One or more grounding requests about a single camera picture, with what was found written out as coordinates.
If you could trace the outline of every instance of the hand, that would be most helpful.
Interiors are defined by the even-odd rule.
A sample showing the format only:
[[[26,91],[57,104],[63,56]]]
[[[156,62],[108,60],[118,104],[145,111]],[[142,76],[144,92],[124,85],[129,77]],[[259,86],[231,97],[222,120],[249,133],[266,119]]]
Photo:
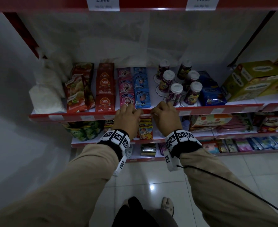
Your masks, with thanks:
[[[182,130],[179,112],[171,102],[161,101],[150,113],[156,122],[157,128],[164,136],[168,136],[175,130]]]
[[[117,110],[112,130],[121,129],[128,133],[130,140],[138,134],[141,109],[135,109],[132,104],[123,105]]]

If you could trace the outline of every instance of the cup lid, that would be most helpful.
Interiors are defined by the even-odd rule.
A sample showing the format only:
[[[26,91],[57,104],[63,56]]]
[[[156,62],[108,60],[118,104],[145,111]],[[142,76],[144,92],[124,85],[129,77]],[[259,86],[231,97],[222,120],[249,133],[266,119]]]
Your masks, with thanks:
[[[162,61],[160,61],[159,65],[160,65],[160,67],[167,67],[170,65],[170,63],[168,60],[162,60]]]
[[[195,70],[189,71],[188,75],[190,76],[190,78],[192,80],[197,80],[200,77],[200,74],[197,71],[195,71]]]
[[[190,89],[195,92],[200,92],[202,90],[202,84],[200,82],[194,81],[190,84]]]
[[[175,94],[181,94],[183,91],[183,86],[182,86],[182,84],[175,83],[175,84],[172,84],[170,90]]]
[[[189,60],[189,59],[184,59],[182,61],[182,64],[185,66],[185,67],[191,67],[193,64],[192,62]]]
[[[163,73],[163,78],[166,80],[173,80],[175,78],[175,73],[171,70],[166,70]]]

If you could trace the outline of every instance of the forearm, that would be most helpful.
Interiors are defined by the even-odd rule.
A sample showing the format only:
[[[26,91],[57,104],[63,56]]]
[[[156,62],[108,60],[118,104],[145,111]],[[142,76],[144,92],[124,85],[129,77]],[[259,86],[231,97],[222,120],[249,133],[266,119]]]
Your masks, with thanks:
[[[2,209],[0,226],[85,226],[117,165],[118,157],[110,147],[87,145],[59,176]]]
[[[200,148],[182,153],[183,166],[195,166],[244,185],[217,157]],[[205,172],[184,169],[194,202],[210,226],[278,226],[278,214],[263,201],[220,178]]]

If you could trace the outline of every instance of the plastic cup container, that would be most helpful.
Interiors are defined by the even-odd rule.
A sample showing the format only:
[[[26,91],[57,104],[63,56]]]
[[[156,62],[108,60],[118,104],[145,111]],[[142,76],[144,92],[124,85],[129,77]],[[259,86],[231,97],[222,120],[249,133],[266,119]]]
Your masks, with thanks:
[[[188,74],[188,72],[192,69],[192,63],[189,59],[184,59],[182,64],[180,65],[179,71],[175,76],[175,81],[179,84],[182,84]]]
[[[182,86],[183,86],[182,95],[186,95],[186,93],[190,89],[191,83],[194,81],[198,81],[199,77],[200,77],[200,74],[197,71],[191,70],[188,72],[188,74],[185,78],[185,82],[182,84]]]
[[[198,100],[201,90],[202,84],[200,82],[192,82],[185,98],[181,100],[181,105],[183,107],[194,105]]]
[[[168,95],[169,88],[173,83],[175,73],[171,70],[166,70],[163,74],[160,84],[156,88],[156,92],[159,96],[165,97]]]
[[[154,76],[154,81],[157,84],[160,84],[160,81],[162,80],[163,74],[166,70],[170,69],[170,63],[168,60],[162,60],[160,61],[158,65],[158,71],[157,74]]]
[[[182,84],[172,84],[167,97],[164,99],[166,103],[171,102],[174,107],[180,107],[181,93],[183,90]]]

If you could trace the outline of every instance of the black cable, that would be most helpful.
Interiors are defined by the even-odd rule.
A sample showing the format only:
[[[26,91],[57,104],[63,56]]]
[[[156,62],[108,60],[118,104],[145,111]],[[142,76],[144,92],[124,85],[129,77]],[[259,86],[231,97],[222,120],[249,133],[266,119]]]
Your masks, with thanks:
[[[246,192],[250,193],[251,195],[255,196],[256,198],[262,200],[263,202],[266,202],[268,205],[272,206],[273,208],[275,208],[275,209],[278,211],[278,208],[277,208],[276,206],[274,206],[274,205],[271,204],[270,202],[266,201],[264,198],[261,198],[259,195],[256,195],[255,193],[253,193],[253,192],[247,190],[246,188],[240,186],[239,184],[234,183],[233,181],[228,180],[228,179],[226,179],[226,178],[223,178],[223,177],[221,177],[220,175],[211,173],[211,172],[209,172],[209,171],[207,171],[207,170],[203,170],[203,169],[201,169],[201,168],[197,168],[197,167],[195,167],[195,166],[185,166],[185,167],[182,167],[182,166],[177,165],[177,167],[181,167],[181,168],[183,168],[183,169],[185,169],[185,168],[197,169],[197,170],[200,170],[200,171],[202,171],[202,172],[204,172],[204,173],[207,173],[207,174],[210,174],[210,175],[215,176],[215,177],[217,177],[217,178],[223,179],[224,181],[227,181],[227,182],[229,182],[229,183],[231,183],[231,184],[233,184],[233,185],[235,185],[235,186],[241,188],[242,190],[245,190]]]

